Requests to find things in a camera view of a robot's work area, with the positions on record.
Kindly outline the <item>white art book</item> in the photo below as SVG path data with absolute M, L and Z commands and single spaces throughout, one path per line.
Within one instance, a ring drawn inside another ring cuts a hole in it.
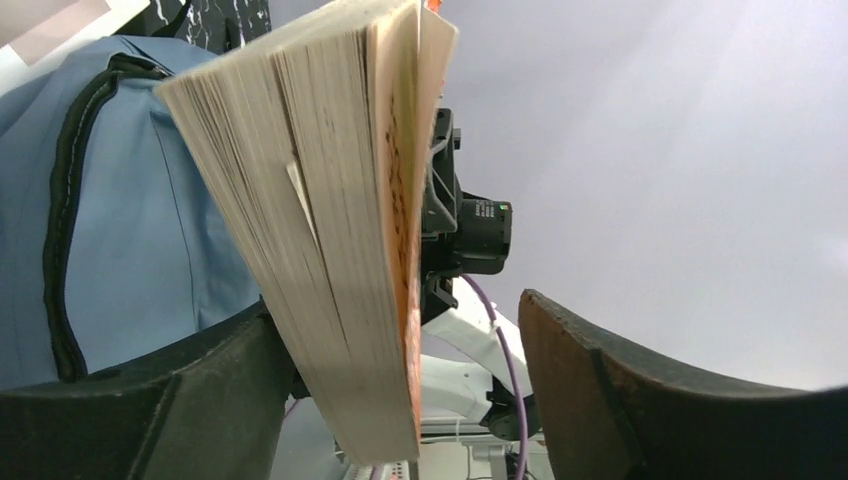
M 148 0 L 2 0 L 1 92 L 44 74 L 72 51 L 111 35 Z

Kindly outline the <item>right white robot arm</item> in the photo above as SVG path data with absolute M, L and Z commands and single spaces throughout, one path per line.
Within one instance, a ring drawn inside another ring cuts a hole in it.
M 422 213 L 421 330 L 467 359 L 423 356 L 422 400 L 498 440 L 517 441 L 541 429 L 520 333 L 473 283 L 504 269 L 513 209 L 462 190 L 454 159 L 460 141 L 452 111 L 437 109 Z

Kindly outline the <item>orange green treehouse book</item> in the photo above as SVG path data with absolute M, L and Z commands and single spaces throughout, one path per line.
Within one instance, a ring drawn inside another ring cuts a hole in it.
M 359 465 L 419 454 L 421 216 L 457 36 L 418 1 L 333 1 L 156 90 Z

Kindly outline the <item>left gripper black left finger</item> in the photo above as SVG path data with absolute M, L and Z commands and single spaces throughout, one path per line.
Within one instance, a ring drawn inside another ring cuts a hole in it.
M 5 479 L 266 479 L 294 364 L 266 307 L 74 383 L 1 395 Z

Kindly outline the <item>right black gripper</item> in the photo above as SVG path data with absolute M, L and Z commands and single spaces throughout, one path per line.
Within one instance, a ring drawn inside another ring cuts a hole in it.
M 512 234 L 512 205 L 462 190 L 455 172 L 461 132 L 453 112 L 436 110 L 421 226 L 421 323 L 458 306 L 452 282 L 463 274 L 503 271 Z

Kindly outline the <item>blue student backpack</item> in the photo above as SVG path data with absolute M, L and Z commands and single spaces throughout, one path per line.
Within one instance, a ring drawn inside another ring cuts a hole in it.
M 154 89 L 210 60 L 112 36 L 1 99 L 1 386 L 82 377 L 260 293 Z

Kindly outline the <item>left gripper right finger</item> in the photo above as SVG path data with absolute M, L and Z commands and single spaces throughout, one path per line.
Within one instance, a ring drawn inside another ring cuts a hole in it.
M 519 329 L 558 479 L 843 479 L 847 391 L 745 381 L 662 355 L 535 290 Z

